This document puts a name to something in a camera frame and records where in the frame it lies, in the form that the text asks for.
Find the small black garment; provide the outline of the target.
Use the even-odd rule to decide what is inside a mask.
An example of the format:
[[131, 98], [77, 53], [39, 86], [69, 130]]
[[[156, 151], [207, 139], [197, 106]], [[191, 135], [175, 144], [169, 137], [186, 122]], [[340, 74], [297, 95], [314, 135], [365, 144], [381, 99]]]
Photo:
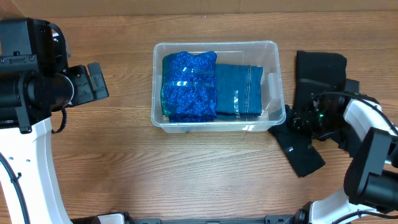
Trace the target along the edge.
[[276, 138], [282, 152], [298, 177], [305, 177], [314, 173], [325, 165], [325, 161], [312, 146], [310, 136], [294, 131], [288, 124], [293, 118], [294, 110], [285, 105], [286, 119], [268, 131]]

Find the blue sequin cloth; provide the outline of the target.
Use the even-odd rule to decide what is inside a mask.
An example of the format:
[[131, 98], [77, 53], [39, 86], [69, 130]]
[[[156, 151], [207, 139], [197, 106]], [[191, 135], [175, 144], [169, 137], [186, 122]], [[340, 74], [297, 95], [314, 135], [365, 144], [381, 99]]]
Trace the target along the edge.
[[216, 118], [217, 90], [213, 51], [186, 51], [162, 59], [160, 102], [171, 123], [202, 123]]

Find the blue denim jeans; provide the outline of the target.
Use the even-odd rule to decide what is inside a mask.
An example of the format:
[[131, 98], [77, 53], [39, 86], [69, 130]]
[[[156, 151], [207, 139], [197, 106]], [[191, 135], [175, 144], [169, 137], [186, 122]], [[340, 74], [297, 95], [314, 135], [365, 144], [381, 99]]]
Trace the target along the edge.
[[255, 65], [217, 64], [217, 118], [257, 118], [262, 114], [263, 68]]

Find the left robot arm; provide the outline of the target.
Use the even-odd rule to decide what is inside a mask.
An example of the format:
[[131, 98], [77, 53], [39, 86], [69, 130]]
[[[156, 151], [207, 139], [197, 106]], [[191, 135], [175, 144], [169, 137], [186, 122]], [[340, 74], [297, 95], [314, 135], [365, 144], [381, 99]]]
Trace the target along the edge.
[[107, 98], [101, 67], [68, 65], [60, 28], [1, 21], [1, 187], [13, 223], [71, 223], [52, 157], [51, 115]]

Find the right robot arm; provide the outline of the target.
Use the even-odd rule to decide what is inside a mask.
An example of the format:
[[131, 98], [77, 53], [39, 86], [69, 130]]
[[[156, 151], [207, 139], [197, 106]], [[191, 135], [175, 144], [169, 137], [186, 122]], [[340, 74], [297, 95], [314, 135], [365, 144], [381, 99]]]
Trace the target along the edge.
[[358, 145], [343, 188], [329, 197], [307, 203], [291, 223], [350, 223], [366, 215], [397, 219], [397, 126], [382, 112], [375, 98], [359, 92], [359, 82], [347, 79], [341, 91], [310, 95], [311, 103], [297, 110], [288, 124], [313, 139], [323, 140], [350, 129]]

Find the black folded garment right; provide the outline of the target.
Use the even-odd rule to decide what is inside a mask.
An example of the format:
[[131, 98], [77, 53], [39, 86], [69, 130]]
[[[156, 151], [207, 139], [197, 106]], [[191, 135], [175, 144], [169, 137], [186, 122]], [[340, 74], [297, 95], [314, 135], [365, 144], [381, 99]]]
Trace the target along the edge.
[[338, 144], [338, 148], [354, 158], [361, 146], [361, 140], [351, 127], [345, 127], [331, 133], [330, 139]]

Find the large black folded garment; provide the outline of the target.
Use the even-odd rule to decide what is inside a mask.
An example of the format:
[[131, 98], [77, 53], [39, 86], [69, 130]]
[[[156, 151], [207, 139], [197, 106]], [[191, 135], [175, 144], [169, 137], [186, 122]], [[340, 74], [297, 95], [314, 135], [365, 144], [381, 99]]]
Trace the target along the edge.
[[299, 50], [295, 65], [295, 110], [311, 103], [311, 94], [340, 91], [345, 85], [347, 59], [341, 54]]

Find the clear plastic storage bin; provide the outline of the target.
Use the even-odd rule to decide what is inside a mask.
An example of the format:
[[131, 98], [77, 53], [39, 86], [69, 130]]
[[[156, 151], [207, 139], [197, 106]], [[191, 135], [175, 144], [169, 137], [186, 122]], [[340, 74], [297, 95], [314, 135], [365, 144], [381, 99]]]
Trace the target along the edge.
[[[261, 77], [262, 114], [253, 119], [216, 119], [204, 123], [171, 123], [162, 114], [162, 59], [172, 53], [186, 51], [202, 54], [214, 51], [217, 63], [257, 65], [263, 68]], [[197, 132], [263, 132], [285, 121], [285, 102], [280, 69], [279, 48], [271, 40], [249, 42], [163, 42], [153, 49], [151, 121], [166, 133]]]

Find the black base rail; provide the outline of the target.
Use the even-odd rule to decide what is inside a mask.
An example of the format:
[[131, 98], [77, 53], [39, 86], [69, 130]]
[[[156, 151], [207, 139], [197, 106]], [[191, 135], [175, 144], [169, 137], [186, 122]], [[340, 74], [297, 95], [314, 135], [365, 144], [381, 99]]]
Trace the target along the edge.
[[105, 213], [71, 219], [72, 224], [284, 224], [293, 223], [294, 215], [266, 215], [264, 218], [221, 218], [161, 220], [159, 218], [132, 218], [128, 212]]

